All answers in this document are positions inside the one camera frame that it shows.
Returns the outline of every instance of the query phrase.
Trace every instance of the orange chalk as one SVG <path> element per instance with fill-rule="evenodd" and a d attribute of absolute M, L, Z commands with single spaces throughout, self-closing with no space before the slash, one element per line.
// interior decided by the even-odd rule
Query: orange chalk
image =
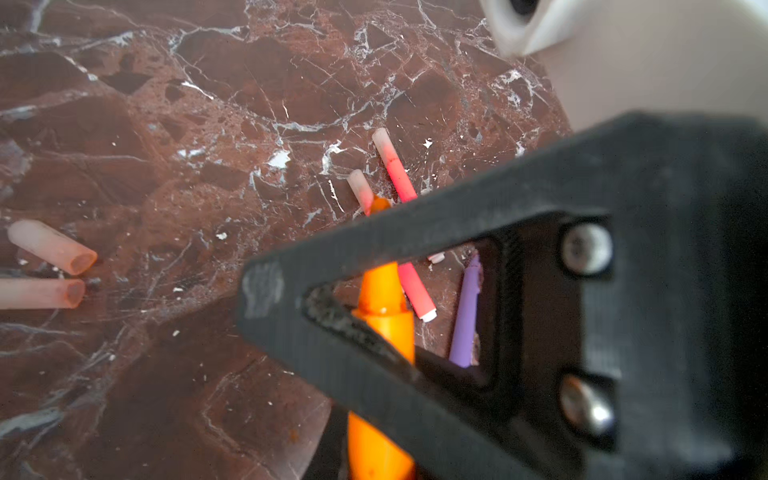
<path fill-rule="evenodd" d="M 8 228 L 8 239 L 70 275 L 91 268 L 98 255 L 90 248 L 37 220 L 19 220 Z"/>
<path fill-rule="evenodd" d="M 85 295 L 79 279 L 0 279 L 0 310 L 75 308 Z"/>
<path fill-rule="evenodd" d="M 379 151 L 379 155 L 384 161 L 384 166 L 386 167 L 387 173 L 389 173 L 389 178 L 391 178 L 392 183 L 395 184 L 395 190 L 397 190 L 397 196 L 400 197 L 400 201 L 405 203 L 411 200 L 415 200 L 416 190 L 413 190 L 413 184 L 411 184 L 411 180 L 408 178 L 406 169 L 402 166 L 400 157 L 397 156 L 395 145 L 389 138 L 389 133 L 387 132 L 386 128 L 381 127 L 380 129 L 373 132 L 373 144 L 376 145 L 376 150 Z M 440 263 L 445 260 L 445 252 L 434 253 L 427 258 L 432 263 Z M 411 303 L 413 303 L 413 298 L 411 298 L 410 295 L 408 295 L 408 298 L 411 299 Z M 416 313 L 418 313 L 419 318 L 424 320 L 422 314 L 419 312 L 419 309 L 416 309 Z M 431 320 L 437 317 L 437 312 L 435 311 L 434 316 L 432 316 L 432 314 L 428 316 L 431 317 Z"/>
<path fill-rule="evenodd" d="M 362 174 L 362 171 L 355 170 L 349 177 L 347 177 L 346 181 L 349 182 L 352 192 L 355 194 L 357 201 L 360 202 L 362 211 L 366 215 L 370 215 L 372 213 L 371 206 L 373 204 L 373 199 L 376 198 L 376 196 L 368 185 L 366 176 Z M 386 202 L 387 208 L 389 208 L 389 202 L 386 200 L 384 200 L 384 202 Z M 442 256 L 440 260 L 445 258 L 445 254 L 443 253 L 436 253 L 435 256 Z M 426 287 L 424 287 L 424 283 L 422 282 L 422 279 L 419 278 L 419 274 L 416 272 L 416 268 L 413 264 L 410 262 L 404 263 L 400 266 L 398 271 L 400 273 L 402 289 L 405 290 L 408 300 L 411 300 L 411 305 L 413 305 L 417 317 L 424 322 L 431 322 L 437 318 L 437 307 L 435 307 L 435 303 L 432 302 L 432 298 L 429 296 L 429 292 L 427 292 Z"/>
<path fill-rule="evenodd" d="M 389 202 L 375 197 L 371 213 L 389 208 Z M 365 320 L 411 364 L 415 360 L 413 313 L 397 272 L 397 263 L 368 270 L 362 277 L 357 309 L 352 314 Z M 349 414 L 349 477 L 351 480 L 413 480 L 415 463 L 410 455 L 392 443 L 354 413 Z"/>

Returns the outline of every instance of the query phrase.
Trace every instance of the orange tube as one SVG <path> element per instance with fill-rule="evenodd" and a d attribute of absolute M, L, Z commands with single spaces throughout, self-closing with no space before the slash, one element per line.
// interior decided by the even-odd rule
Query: orange tube
<path fill-rule="evenodd" d="M 77 278 L 1 278 L 0 310 L 75 308 L 85 295 Z"/>
<path fill-rule="evenodd" d="M 389 208 L 376 197 L 371 213 Z M 357 309 L 365 320 L 411 364 L 415 359 L 413 312 L 408 310 L 398 278 L 397 262 L 368 270 L 362 277 Z M 415 464 L 410 455 L 379 430 L 354 413 L 349 414 L 349 478 L 351 480 L 413 480 Z"/>
<path fill-rule="evenodd" d="M 80 275 L 96 261 L 96 252 L 37 220 L 19 220 L 8 228 L 8 239 L 70 275 Z"/>

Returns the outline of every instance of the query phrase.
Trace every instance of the screw head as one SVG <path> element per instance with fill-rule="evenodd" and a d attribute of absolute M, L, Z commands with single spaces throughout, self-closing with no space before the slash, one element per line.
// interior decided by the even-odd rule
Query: screw head
<path fill-rule="evenodd" d="M 565 419 L 577 432 L 598 439 L 613 431 L 614 407 L 600 386 L 569 373 L 560 383 L 559 399 Z"/>
<path fill-rule="evenodd" d="M 608 230 L 597 223 L 580 223 L 563 236 L 563 264 L 577 275 L 595 275 L 608 267 L 614 243 Z"/>

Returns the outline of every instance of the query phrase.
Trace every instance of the translucent tube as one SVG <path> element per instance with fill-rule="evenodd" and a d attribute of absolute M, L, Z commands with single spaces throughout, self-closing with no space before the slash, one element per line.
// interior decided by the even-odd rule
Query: translucent tube
<path fill-rule="evenodd" d="M 371 204 L 373 204 L 373 190 L 368 185 L 366 176 L 362 173 L 362 170 L 354 170 L 346 178 L 347 183 L 352 188 L 352 192 L 355 194 L 355 198 L 360 203 L 362 211 L 365 215 L 371 214 Z"/>
<path fill-rule="evenodd" d="M 75 308 L 83 295 L 80 279 L 0 278 L 0 310 Z"/>
<path fill-rule="evenodd" d="M 90 248 L 37 220 L 14 222 L 8 228 L 8 239 L 70 275 L 80 275 L 98 258 Z"/>

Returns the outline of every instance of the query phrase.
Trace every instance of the pink chalk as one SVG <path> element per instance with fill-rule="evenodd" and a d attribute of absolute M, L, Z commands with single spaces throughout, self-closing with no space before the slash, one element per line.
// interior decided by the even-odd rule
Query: pink chalk
<path fill-rule="evenodd" d="M 0 279 L 0 310 L 75 308 L 83 295 L 85 283 L 80 279 Z"/>
<path fill-rule="evenodd" d="M 98 257 L 90 248 L 37 220 L 14 222 L 8 228 L 8 239 L 70 275 L 88 270 Z"/>
<path fill-rule="evenodd" d="M 362 173 L 362 170 L 354 170 L 346 178 L 347 183 L 352 188 L 352 192 L 355 194 L 355 198 L 362 207 L 362 211 L 366 215 L 371 214 L 371 205 L 373 204 L 373 190 L 366 181 L 366 176 Z"/>
<path fill-rule="evenodd" d="M 424 322 L 433 321 L 437 317 L 437 307 L 432 302 L 432 298 L 429 296 L 426 287 L 424 287 L 422 279 L 419 278 L 413 263 L 408 262 L 398 265 L 397 273 L 400 277 L 402 289 L 405 290 L 408 300 L 411 300 L 416 316 Z"/>
<path fill-rule="evenodd" d="M 352 192 L 355 193 L 357 201 L 360 202 L 363 211 L 366 215 L 370 215 L 371 204 L 373 203 L 373 190 L 371 190 L 370 185 L 368 185 L 366 176 L 362 174 L 362 171 L 355 170 L 346 180 L 349 182 Z M 419 278 L 419 274 L 416 272 L 413 264 L 405 263 L 398 266 L 397 273 L 400 277 L 402 289 L 406 292 L 408 300 L 411 300 L 411 305 L 413 305 L 413 310 L 416 312 L 416 316 L 425 322 L 434 320 L 437 317 L 437 307 L 435 307 L 434 302 L 432 302 L 432 298 L 429 296 L 429 292 L 427 292 L 427 289 L 424 287 L 424 283 L 422 282 L 422 279 Z"/>
<path fill-rule="evenodd" d="M 408 178 L 406 169 L 402 167 L 400 157 L 397 156 L 395 146 L 392 145 L 386 128 L 380 128 L 373 132 L 373 144 L 376 145 L 376 150 L 379 151 L 379 155 L 381 155 L 384 161 L 384 166 L 387 172 L 389 172 L 389 178 L 395 184 L 395 190 L 397 190 L 400 201 L 409 202 L 414 200 L 416 198 L 416 190 L 413 190 L 411 180 Z"/>

